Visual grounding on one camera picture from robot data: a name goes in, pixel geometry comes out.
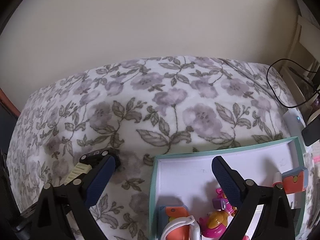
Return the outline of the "pink orange figure toy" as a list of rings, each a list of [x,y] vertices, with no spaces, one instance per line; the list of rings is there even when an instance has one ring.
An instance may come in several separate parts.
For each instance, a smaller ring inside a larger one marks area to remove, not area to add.
[[[215,190],[217,196],[212,199],[213,208],[219,211],[225,211],[230,216],[235,216],[237,208],[232,206],[221,188]]]

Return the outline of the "magenta duck toy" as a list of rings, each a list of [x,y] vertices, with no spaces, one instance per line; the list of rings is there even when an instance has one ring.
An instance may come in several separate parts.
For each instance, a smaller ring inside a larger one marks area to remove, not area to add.
[[[228,225],[228,213],[225,211],[213,211],[206,217],[199,218],[201,234],[207,238],[219,238],[225,232]]]

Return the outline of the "white shelf unit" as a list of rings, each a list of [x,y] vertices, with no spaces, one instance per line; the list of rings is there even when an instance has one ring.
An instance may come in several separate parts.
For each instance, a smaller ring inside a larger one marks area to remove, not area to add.
[[[302,103],[318,89],[314,78],[319,73],[319,23],[303,0],[296,1],[299,13],[290,61],[284,63],[280,73],[295,102]]]

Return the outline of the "black power adapter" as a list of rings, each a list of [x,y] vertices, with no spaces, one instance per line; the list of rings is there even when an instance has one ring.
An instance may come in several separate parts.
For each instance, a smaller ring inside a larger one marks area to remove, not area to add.
[[[306,146],[311,146],[313,143],[319,140],[319,120],[310,123],[306,128],[302,130],[302,137]]]

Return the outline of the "white power bank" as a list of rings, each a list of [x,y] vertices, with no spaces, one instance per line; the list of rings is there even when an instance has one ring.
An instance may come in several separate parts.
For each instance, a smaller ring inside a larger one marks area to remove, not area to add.
[[[284,113],[283,119],[292,137],[298,137],[302,135],[302,130],[306,127],[306,125],[298,109],[288,109]]]

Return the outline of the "orange blue toy case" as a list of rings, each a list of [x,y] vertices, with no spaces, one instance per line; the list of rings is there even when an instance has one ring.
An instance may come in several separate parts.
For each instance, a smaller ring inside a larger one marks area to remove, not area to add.
[[[185,205],[161,205],[157,213],[157,237],[161,236],[168,230],[165,239],[183,240],[189,239],[189,225],[183,222],[177,222],[178,218],[189,216],[189,210]]]

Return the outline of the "floral grey white blanket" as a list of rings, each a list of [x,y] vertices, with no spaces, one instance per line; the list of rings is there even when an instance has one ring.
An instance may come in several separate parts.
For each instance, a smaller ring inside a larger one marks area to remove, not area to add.
[[[109,239],[147,239],[156,155],[287,138],[282,116],[294,104],[265,64],[166,56],[94,68],[29,97],[9,146],[12,192],[24,211],[83,154],[116,148],[121,167],[92,214]]]

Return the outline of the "white watch band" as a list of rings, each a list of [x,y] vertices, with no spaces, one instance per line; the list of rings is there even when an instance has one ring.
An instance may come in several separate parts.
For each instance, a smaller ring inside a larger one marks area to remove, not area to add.
[[[194,216],[179,217],[163,229],[160,239],[202,239],[201,230]]]

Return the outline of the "teal white shallow tray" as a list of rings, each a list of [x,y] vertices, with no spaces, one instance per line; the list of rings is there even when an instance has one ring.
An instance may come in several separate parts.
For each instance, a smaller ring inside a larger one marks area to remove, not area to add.
[[[157,208],[185,205],[196,218],[212,211],[212,199],[219,187],[212,173],[212,160],[222,156],[244,179],[271,186],[276,172],[304,166],[297,137],[262,144],[155,158],[149,196],[150,239],[157,239]]]

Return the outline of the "dark blue cabinet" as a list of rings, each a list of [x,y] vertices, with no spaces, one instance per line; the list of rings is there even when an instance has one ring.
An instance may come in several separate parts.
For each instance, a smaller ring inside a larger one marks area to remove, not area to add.
[[[0,89],[0,111],[1,150],[7,153],[20,111],[8,99],[2,89]]]

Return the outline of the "black charger block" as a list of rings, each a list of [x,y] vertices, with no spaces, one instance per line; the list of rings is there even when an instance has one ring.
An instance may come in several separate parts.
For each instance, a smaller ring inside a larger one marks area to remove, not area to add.
[[[292,212],[293,222],[296,225],[298,223],[301,208],[295,207],[294,202],[290,203],[290,208],[291,208],[291,212]]]

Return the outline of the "black cream watch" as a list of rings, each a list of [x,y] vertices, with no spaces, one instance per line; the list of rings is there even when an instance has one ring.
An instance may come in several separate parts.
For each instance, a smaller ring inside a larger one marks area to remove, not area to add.
[[[119,150],[114,148],[102,148],[82,155],[79,159],[79,162],[71,170],[63,184],[67,185],[83,173],[88,174],[90,170],[96,168],[99,165],[99,163],[105,156],[112,156],[114,158],[114,171],[116,171],[121,165],[119,159]]]

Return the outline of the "pink orange eraser box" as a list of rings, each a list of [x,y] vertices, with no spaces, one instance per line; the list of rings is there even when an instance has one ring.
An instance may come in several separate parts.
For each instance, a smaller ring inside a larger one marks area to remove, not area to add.
[[[308,169],[304,166],[282,173],[282,183],[286,194],[305,191],[309,183],[308,176]]]

